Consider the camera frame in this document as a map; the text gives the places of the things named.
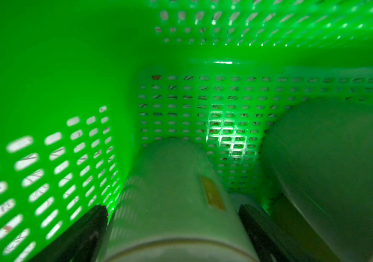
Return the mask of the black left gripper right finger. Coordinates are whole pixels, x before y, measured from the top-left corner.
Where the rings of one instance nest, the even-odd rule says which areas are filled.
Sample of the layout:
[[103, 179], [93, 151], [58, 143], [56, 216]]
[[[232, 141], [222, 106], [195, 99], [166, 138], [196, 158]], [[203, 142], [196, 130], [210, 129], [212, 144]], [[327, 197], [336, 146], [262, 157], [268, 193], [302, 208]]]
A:
[[241, 205], [239, 217], [262, 262], [315, 262], [316, 260], [285, 232], [264, 209]]

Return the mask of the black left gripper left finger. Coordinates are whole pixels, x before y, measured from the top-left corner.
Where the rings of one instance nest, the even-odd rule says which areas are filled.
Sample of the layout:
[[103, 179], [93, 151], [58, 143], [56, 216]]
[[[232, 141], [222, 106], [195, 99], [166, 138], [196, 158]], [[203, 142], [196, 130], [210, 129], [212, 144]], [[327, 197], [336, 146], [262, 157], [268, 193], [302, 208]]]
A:
[[96, 205], [78, 219], [61, 236], [50, 243], [31, 262], [93, 262], [104, 238], [109, 214]]

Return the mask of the pale green tea canister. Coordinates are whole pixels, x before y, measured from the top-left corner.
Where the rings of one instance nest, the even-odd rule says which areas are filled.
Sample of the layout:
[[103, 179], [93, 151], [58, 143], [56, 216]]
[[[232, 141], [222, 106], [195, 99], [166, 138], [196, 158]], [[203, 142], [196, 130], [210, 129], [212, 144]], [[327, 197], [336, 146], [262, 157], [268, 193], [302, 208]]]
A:
[[297, 105], [268, 130], [260, 159], [340, 260], [373, 262], [373, 105]]
[[176, 138], [135, 158], [100, 262], [257, 262], [258, 255], [206, 152]]

